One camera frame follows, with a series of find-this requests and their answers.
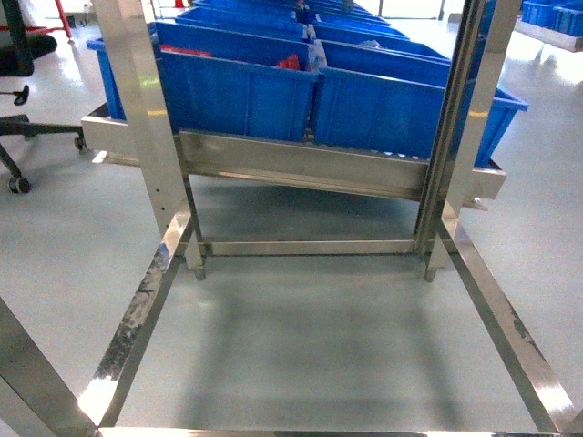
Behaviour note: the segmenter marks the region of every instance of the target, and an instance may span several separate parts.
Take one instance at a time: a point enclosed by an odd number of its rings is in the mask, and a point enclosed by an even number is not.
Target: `chair base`
[[[0,117],[0,137],[7,135],[23,135],[25,138],[36,137],[41,134],[63,134],[76,133],[75,147],[82,151],[86,148],[83,128],[81,126],[70,125],[48,125],[44,123],[31,123],[28,116],[20,114],[17,116]],[[12,178],[8,182],[8,188],[13,193],[27,193],[30,191],[30,184],[23,178],[20,168],[10,157],[6,149],[0,144],[0,160],[10,171]]]

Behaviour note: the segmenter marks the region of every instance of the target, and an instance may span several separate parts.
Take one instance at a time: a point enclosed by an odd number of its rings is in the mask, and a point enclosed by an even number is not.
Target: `stainless steel frame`
[[[495,198],[506,177],[494,165],[481,170],[474,169],[473,162],[519,3],[520,0],[498,2],[486,40],[479,29],[486,0],[466,0],[434,153],[427,163],[310,144],[200,132],[181,132],[173,137],[140,2],[96,0],[128,122],[93,114],[83,120],[85,134],[92,148],[111,152],[113,156],[108,157],[111,162],[140,166],[162,242],[78,406],[68,387],[0,300],[2,417],[22,437],[434,437],[431,432],[224,432],[113,427],[168,295],[180,255],[185,255],[189,266],[202,279],[203,262],[209,256],[416,252],[427,260],[427,279],[432,279],[445,257],[454,262],[541,432],[530,435],[583,434],[583,412],[578,414],[459,223],[464,202],[479,196]],[[476,46],[485,40],[482,56]],[[460,106],[471,85],[475,88],[467,120],[463,120]],[[460,148],[453,154],[453,133],[461,122],[465,122],[465,130]],[[393,239],[204,239],[189,173],[418,200],[419,215],[413,236]],[[457,437],[461,433],[439,435]]]

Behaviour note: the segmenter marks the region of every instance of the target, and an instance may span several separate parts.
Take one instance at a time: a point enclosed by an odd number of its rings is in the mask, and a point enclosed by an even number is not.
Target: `red object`
[[[293,54],[287,59],[283,59],[282,61],[278,62],[277,65],[279,68],[287,68],[288,70],[301,70],[300,67],[300,58]]]
[[[27,27],[26,30],[33,33],[38,34],[50,34],[51,32],[55,32],[56,30],[64,30],[66,37],[69,38],[69,42],[72,42],[73,35],[71,34],[71,27],[69,27],[69,22],[66,20],[65,11],[63,10],[63,6],[61,5],[61,0],[55,0],[56,9],[58,10],[58,16],[61,19],[61,23],[63,23],[63,27],[39,27],[39,26],[32,26]],[[0,30],[9,30],[8,26],[0,25]]]
[[[212,57],[212,53],[210,52],[203,52],[201,50],[192,50],[189,48],[179,48],[175,46],[168,46],[166,44],[160,45],[160,48],[165,52],[172,52],[172,53],[183,53],[185,55],[196,55],[196,56],[204,56],[204,57]]]
[[[69,41],[73,39],[73,35],[71,34],[71,28],[69,27],[69,22],[66,20],[65,10],[63,9],[63,5],[61,5],[61,0],[55,0],[56,9],[58,9],[58,16],[61,18],[61,23],[63,23],[63,30],[65,31],[66,37],[69,38]]]

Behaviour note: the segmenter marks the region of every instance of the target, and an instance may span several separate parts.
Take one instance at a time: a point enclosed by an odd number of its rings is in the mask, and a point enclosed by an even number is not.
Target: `floor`
[[[451,53],[452,29],[399,22]],[[77,29],[27,79],[33,120],[105,100]],[[513,35],[501,86],[530,103],[495,153],[509,178],[465,226],[583,406],[583,54]],[[0,115],[17,113],[9,100]],[[136,168],[91,163],[73,136],[3,138],[33,191],[0,189],[0,296],[80,395],[159,241]],[[0,179],[7,180],[0,168]],[[191,178],[207,235],[412,230],[406,201]],[[213,429],[535,430],[453,268],[415,257],[210,259],[181,268],[118,424]],[[13,434],[0,426],[0,434]]]

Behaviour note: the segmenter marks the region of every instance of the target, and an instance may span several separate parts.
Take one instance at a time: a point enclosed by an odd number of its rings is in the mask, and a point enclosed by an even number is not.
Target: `vertical metal post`
[[[0,417],[21,437],[86,437],[95,424],[0,299]]]
[[[180,159],[179,138],[172,135],[142,4],[96,0],[94,5],[154,216],[164,235],[182,199],[188,198],[193,209],[194,202],[189,175]],[[202,277],[198,221],[194,228],[186,256],[189,266]]]
[[[483,23],[486,4],[488,7],[496,5],[489,30]],[[446,212],[447,218],[459,216],[519,6],[520,0],[465,2],[415,227],[416,251],[422,256],[431,253],[425,273],[428,280],[433,279],[435,271],[443,267],[447,258],[443,243],[435,238],[436,221],[441,219],[446,200],[451,205]],[[483,27],[483,34],[480,34],[480,26]],[[486,47],[481,53],[476,47],[483,44]],[[472,98],[466,115],[461,109],[468,96]],[[457,153],[452,153],[455,132],[460,123],[465,123],[464,133]]]

